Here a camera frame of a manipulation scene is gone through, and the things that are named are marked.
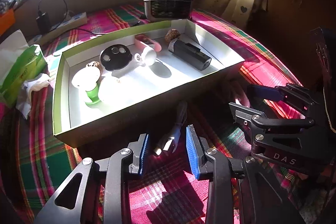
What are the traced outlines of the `black rectangular device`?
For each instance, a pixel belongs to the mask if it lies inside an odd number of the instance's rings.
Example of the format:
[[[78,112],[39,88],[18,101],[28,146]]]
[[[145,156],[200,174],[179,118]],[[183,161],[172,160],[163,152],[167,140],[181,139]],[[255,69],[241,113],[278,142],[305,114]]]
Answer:
[[[179,39],[174,39],[169,43],[168,50],[183,61],[190,64],[199,71],[203,71],[210,66],[212,58],[190,43],[185,43]]]

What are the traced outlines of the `white green cardboard box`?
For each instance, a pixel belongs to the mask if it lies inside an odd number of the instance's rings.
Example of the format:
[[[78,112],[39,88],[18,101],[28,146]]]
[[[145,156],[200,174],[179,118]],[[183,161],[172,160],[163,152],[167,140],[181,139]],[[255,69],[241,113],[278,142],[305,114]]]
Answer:
[[[180,32],[181,41],[211,57],[210,66],[199,71],[173,55],[164,40],[171,29]],[[134,45],[139,34],[162,46],[155,63],[148,67],[132,59],[118,71],[103,69],[98,86],[104,77],[117,77],[117,98],[87,106],[86,93],[72,85],[72,77],[88,63],[100,62],[101,52],[114,44],[128,47],[132,55],[141,53]],[[234,77],[243,63],[243,57],[228,44],[187,19],[131,27],[79,44],[60,55],[53,96],[54,137],[74,148],[104,138]]]

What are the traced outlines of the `brown walnut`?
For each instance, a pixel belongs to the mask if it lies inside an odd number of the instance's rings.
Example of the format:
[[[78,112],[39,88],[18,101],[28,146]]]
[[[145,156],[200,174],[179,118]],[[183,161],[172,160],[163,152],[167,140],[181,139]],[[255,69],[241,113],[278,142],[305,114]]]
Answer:
[[[86,67],[95,67],[100,70],[100,73],[102,74],[103,68],[102,65],[98,61],[92,61],[86,65]]]
[[[177,39],[181,36],[180,32],[176,29],[171,29],[165,35],[165,42],[170,43],[172,40]]]

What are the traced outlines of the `white green round stand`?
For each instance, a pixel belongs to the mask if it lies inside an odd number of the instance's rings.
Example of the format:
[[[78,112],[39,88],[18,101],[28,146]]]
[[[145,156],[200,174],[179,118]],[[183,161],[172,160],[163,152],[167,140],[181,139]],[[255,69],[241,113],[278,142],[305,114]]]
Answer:
[[[98,67],[85,67],[80,69],[72,77],[72,85],[78,90],[86,93],[89,101],[85,101],[87,106],[93,106],[100,102],[98,97],[98,80],[100,79],[101,71]]]

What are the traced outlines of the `black round disc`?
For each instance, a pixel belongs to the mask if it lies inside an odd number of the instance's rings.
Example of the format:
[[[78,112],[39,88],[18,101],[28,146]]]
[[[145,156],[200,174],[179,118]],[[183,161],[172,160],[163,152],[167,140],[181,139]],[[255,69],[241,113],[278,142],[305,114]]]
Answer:
[[[125,68],[133,55],[128,47],[122,44],[114,44],[104,49],[100,54],[100,63],[107,71],[118,71]]]

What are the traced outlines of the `crumpled white tissue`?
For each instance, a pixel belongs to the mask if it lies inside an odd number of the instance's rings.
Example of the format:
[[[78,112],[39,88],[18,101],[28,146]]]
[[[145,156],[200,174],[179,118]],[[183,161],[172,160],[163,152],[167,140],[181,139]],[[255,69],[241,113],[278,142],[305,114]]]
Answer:
[[[22,83],[17,97],[16,109],[21,112],[25,120],[27,120],[30,115],[33,92],[38,92],[43,88],[48,87],[50,85],[50,81],[51,78],[49,75],[46,73],[40,73],[34,79],[25,80]]]

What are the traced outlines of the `green tissue pack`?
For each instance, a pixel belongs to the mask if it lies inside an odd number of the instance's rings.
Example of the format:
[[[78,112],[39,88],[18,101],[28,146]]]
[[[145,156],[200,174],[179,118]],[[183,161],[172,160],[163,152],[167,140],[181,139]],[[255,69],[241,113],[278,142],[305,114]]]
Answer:
[[[14,107],[22,84],[37,77],[46,65],[40,45],[28,45],[20,30],[8,36],[1,43],[1,103]]]

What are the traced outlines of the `white power strip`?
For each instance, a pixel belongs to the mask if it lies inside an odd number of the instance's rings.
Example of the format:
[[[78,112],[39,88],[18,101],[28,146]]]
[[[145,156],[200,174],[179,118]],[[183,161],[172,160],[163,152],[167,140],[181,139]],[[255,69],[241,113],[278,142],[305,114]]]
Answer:
[[[72,30],[74,28],[80,27],[87,24],[88,18],[87,13],[83,12],[73,16],[70,20],[67,20],[60,24],[55,30],[50,31],[45,35],[37,35],[28,41],[28,45],[39,44],[40,46],[49,43],[51,40],[56,39],[58,36],[62,35],[64,32]]]

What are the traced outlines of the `orange box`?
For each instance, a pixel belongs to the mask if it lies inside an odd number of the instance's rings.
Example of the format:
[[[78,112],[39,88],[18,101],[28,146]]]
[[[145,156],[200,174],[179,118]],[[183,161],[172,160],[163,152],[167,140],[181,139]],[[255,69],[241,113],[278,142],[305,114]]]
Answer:
[[[3,35],[15,23],[14,10],[9,9],[0,16],[0,35]]]

